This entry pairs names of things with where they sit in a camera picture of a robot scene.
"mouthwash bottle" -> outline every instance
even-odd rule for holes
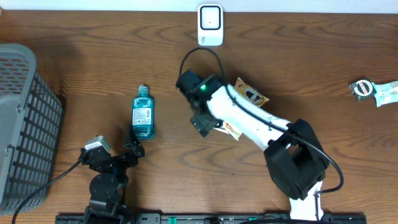
[[[140,85],[138,96],[132,101],[132,128],[138,139],[155,136],[154,100],[149,96],[148,86]]]

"wooden table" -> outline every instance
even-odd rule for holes
[[[265,110],[306,119],[340,165],[345,186],[322,195],[331,212],[364,212],[369,223],[398,219],[398,103],[355,102],[348,84],[362,77],[398,80],[398,16],[225,13],[224,43],[215,47],[228,77],[257,88]],[[54,176],[67,170],[86,141],[101,134],[122,152],[131,103],[140,84],[155,98],[155,138],[129,169],[128,207],[164,213],[263,213],[289,210],[269,178],[256,145],[212,131],[202,138],[192,111],[176,90],[183,56],[197,46],[197,15],[185,12],[5,11],[0,40],[36,54],[38,71],[67,99]],[[197,52],[186,68],[204,77],[215,59]],[[80,213],[97,173],[79,166],[51,186],[46,203],[18,223],[53,223],[59,213]],[[338,176],[326,172],[323,188]],[[10,223],[11,217],[0,218]]]

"white wall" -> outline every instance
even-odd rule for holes
[[[4,9],[197,11],[218,3],[225,12],[398,13],[398,0],[0,0]]]

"white label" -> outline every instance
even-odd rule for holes
[[[151,120],[150,108],[136,108],[132,110],[132,125],[150,124]]]

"gray plastic basket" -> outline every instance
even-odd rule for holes
[[[36,72],[33,52],[0,44],[0,215],[51,179],[62,120],[61,102]],[[46,196],[42,190],[21,211]]]

